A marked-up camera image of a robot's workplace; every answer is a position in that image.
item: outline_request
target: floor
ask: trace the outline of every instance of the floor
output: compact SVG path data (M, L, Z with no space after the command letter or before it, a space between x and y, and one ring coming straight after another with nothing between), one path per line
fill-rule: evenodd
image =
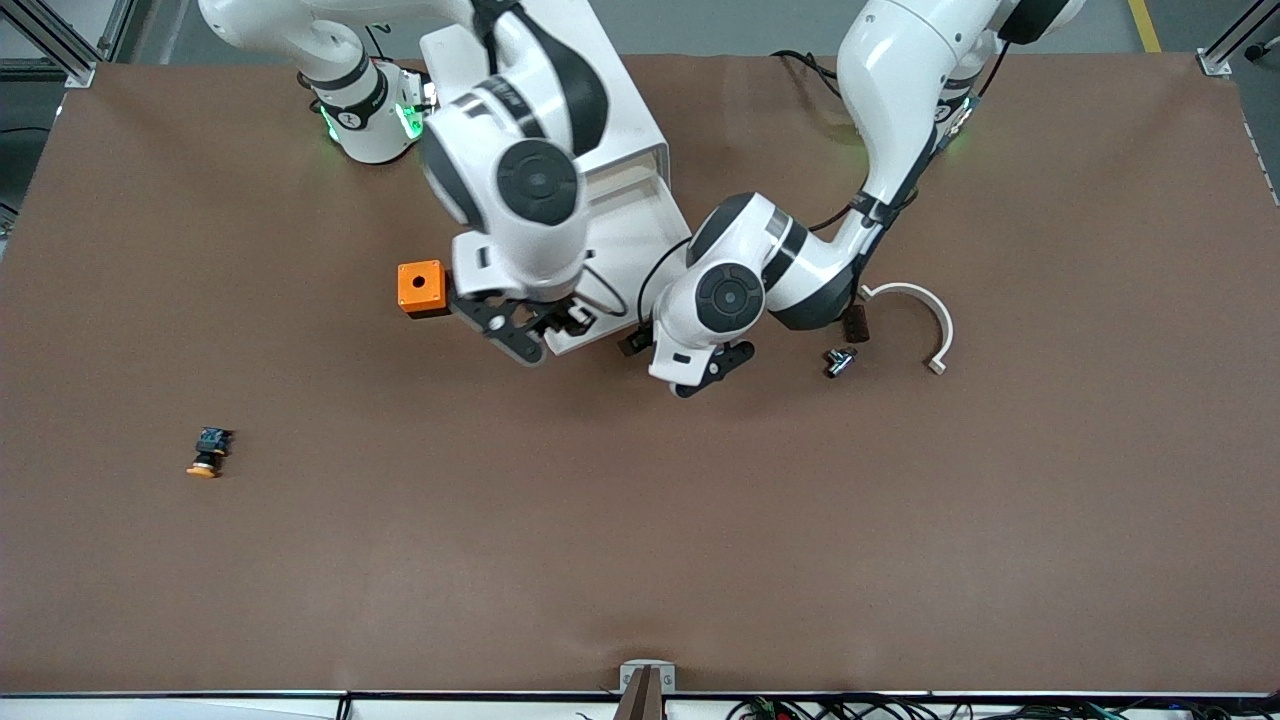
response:
M110 0L99 0L109 3ZM1192 51L1207 45L1251 0L1147 0L1165 51ZM861 3L824 0L824 12L795 13L774 0L594 0L600 22L621 53L690 55L763 55L782 47L835 54L849 20ZM1140 53L1133 6L1142 0L1091 0L1062 31L1037 42L1036 53ZM384 54L417 55L417 38L438 27L431 22L398 23L376 32ZM1280 33L1280 15L1258 38ZM156 64L238 64L278 61L242 53L219 41L200 15L195 0L155 0L140 23L132 61ZM1233 61L1234 81L1244 96L1263 160L1280 167L1280 51L1253 65ZM0 128L49 127L63 95L59 83L4 82L0 78ZM44 149L45 133L0 135L0 201L20 209L22 197Z

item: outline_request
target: small black object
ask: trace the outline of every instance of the small black object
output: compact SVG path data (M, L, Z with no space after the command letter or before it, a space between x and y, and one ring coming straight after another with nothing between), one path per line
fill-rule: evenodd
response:
M707 386L723 380L726 375L740 368L754 356L755 346L748 341L726 345L719 350L719 352L713 355L710 363L707 364L707 370L703 372L703 382L696 386L676 386L676 397L686 400L692 397L699 391L705 389Z
M196 441L196 460L187 468L187 474L216 478L223 466L223 457L229 452L230 442L232 430L204 428Z
M636 332L618 341L618 350L627 357L635 357L653 347L653 323L644 323Z
M840 324L845 329L845 342L858 345L872 338L870 325L867 324L867 306L850 302L840 315Z
M1244 59L1251 63L1257 63L1258 60L1262 59L1263 55L1266 55L1270 51L1271 49L1267 47L1266 44L1254 42L1253 45L1249 45L1248 47L1244 49Z

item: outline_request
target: brown table surface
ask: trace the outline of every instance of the brown table surface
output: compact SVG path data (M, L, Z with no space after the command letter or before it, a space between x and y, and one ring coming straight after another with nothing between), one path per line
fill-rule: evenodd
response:
M691 225L864 173L780 60L628 67ZM946 375L886 299L840 380L765 319L691 401L402 316L457 228L292 76L68 94L0 265L0 689L1276 687L1280 213L1190 56L1009 59L867 278L948 302Z

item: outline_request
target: metal bracket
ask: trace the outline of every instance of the metal bracket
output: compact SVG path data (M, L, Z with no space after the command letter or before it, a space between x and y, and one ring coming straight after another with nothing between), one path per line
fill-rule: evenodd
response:
M88 64L88 74L84 76L67 76L67 82L63 87L67 90L84 90L93 85L93 76L97 73L97 63Z
M104 59L102 54L45 0L0 0L0 17L67 73L67 87L88 87L92 65ZM77 85L72 85L70 78L76 78Z
M631 676L637 671L643 671L645 667L654 667L658 670L658 683L662 694L671 694L676 692L676 664L667 662L666 660L627 660L618 667L618 692L626 693L627 685L631 683Z
M622 700L613 720L663 720L662 696L676 689L676 666L662 660L631 660L618 669Z
M942 300L940 300L937 295L933 295L932 292L918 284L886 283L877 287L876 290L872 290L870 287L867 286L863 286L858 290L858 295L859 297L863 299L864 302L869 302L877 295L883 295L887 292L901 292L902 295L910 295L911 297L928 305L929 310L933 310L933 316L938 319L938 327L942 329L942 345L938 347L938 351L933 355L933 357L929 359L929 369L933 370L933 373L937 375L945 373L947 370L947 366L945 363L942 363L942 357L946 356L948 350L951 350L951 341L952 338L955 338L955 332L956 332L955 323L951 322L951 311L947 310L947 306L942 304Z
M1201 64L1201 70L1208 77L1231 77L1231 63L1222 58L1221 63L1215 64L1208 59L1203 47L1196 49L1196 61Z

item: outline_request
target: yellow floor line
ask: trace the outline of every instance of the yellow floor line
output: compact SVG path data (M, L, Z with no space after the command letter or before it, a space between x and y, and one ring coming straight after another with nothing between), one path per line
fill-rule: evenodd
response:
M1129 0L1129 12L1133 13L1133 24L1138 26L1142 49L1147 53L1160 53L1160 38L1156 37L1156 26L1151 24L1146 0Z

